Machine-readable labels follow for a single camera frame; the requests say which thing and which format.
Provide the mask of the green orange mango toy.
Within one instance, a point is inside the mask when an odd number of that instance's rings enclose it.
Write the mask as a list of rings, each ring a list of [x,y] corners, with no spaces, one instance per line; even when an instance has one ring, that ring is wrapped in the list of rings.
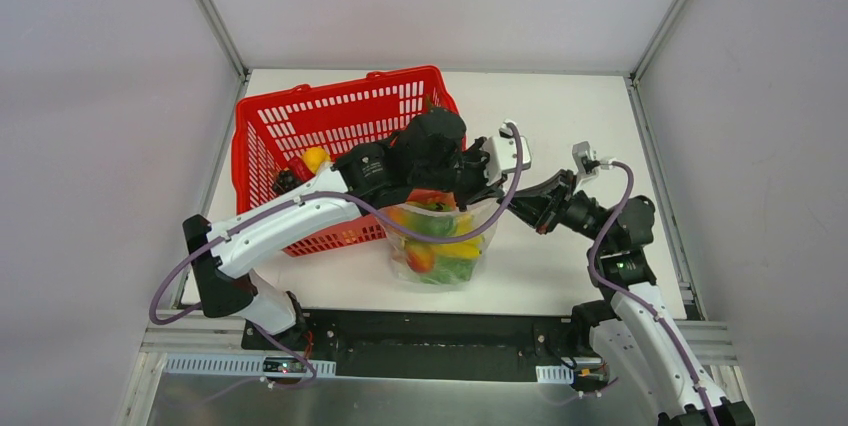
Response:
[[[419,204],[406,203],[386,209],[387,216],[395,223],[427,237],[446,238],[453,230],[453,214],[421,208]]]

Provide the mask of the yellow banana toy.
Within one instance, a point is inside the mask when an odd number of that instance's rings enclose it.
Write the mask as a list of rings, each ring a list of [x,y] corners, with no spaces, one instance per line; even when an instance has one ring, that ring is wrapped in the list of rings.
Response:
[[[474,229],[473,220],[474,218],[470,214],[463,214],[453,218],[453,230],[448,236],[455,237],[470,233]],[[484,243],[484,235],[480,234],[458,243],[433,243],[430,245],[430,248],[439,256],[474,260],[482,255]]]

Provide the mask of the red peach toy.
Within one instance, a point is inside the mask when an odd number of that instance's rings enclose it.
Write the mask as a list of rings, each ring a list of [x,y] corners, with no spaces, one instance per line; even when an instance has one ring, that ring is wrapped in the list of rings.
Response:
[[[415,273],[428,274],[435,267],[435,253],[427,243],[407,242],[404,245],[404,254],[407,266]]]

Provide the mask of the clear zip top bag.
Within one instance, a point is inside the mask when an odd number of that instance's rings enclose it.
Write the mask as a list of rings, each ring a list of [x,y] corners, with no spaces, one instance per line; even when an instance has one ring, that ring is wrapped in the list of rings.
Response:
[[[496,226],[461,242],[497,211],[494,199],[462,209],[451,193],[418,189],[407,201],[381,210],[378,220],[390,245],[389,264],[396,277],[424,290],[458,288],[482,267]]]

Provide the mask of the green napa cabbage toy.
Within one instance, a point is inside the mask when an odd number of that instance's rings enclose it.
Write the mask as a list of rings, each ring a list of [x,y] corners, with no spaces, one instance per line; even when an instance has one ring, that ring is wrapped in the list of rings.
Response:
[[[438,257],[434,267],[422,273],[419,280],[430,285],[457,285],[469,282],[480,259]]]

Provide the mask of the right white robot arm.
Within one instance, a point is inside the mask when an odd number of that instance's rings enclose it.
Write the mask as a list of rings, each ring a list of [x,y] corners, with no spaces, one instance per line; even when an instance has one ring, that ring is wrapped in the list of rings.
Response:
[[[540,235],[563,226],[592,242],[588,272],[602,297],[573,308],[569,346],[610,365],[651,425],[755,424],[748,404],[711,378],[665,304],[644,252],[654,239],[653,201],[628,184],[619,203],[605,208],[577,186],[576,174],[561,170],[508,205]]]

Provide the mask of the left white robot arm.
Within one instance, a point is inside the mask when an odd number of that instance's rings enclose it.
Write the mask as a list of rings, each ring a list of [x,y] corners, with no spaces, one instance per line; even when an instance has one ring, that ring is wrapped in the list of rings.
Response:
[[[506,121],[495,136],[464,148],[464,121],[435,108],[402,130],[354,146],[315,176],[277,199],[212,223],[201,215],[183,222],[189,255],[183,261],[196,280],[197,310],[208,318],[240,316],[261,328],[281,350],[297,348],[305,324],[290,293],[253,272],[256,264],[329,227],[366,214],[404,234],[385,208],[405,202],[416,189],[447,192],[460,208],[496,195],[508,175],[521,176],[528,156],[517,126]]]

